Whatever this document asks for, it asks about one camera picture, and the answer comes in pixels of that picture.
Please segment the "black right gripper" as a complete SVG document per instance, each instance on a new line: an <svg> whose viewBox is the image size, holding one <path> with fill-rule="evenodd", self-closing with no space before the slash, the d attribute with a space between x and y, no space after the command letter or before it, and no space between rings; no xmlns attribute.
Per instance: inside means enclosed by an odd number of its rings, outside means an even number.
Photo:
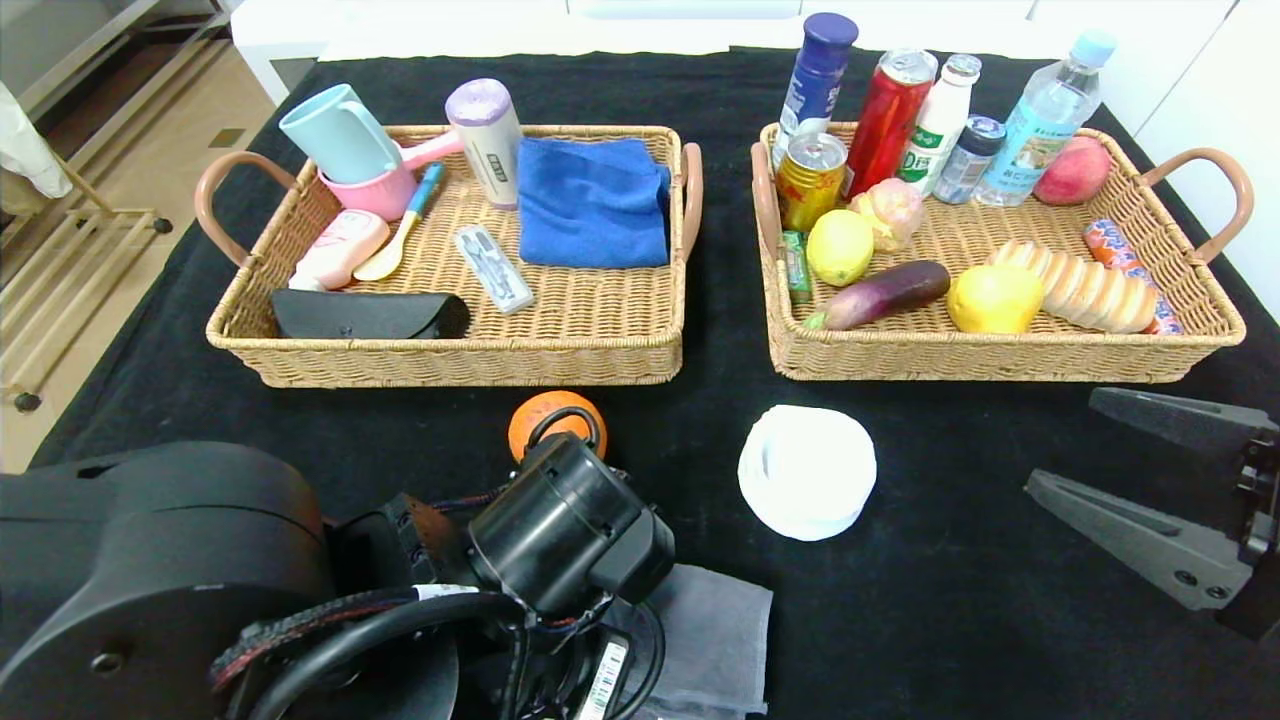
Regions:
<svg viewBox="0 0 1280 720"><path fill-rule="evenodd" d="M1204 457L1230 459L1235 536L1036 469L1025 492L1133 573L1253 642L1277 641L1277 424L1257 409L1096 388L1089 407Z"/></svg>

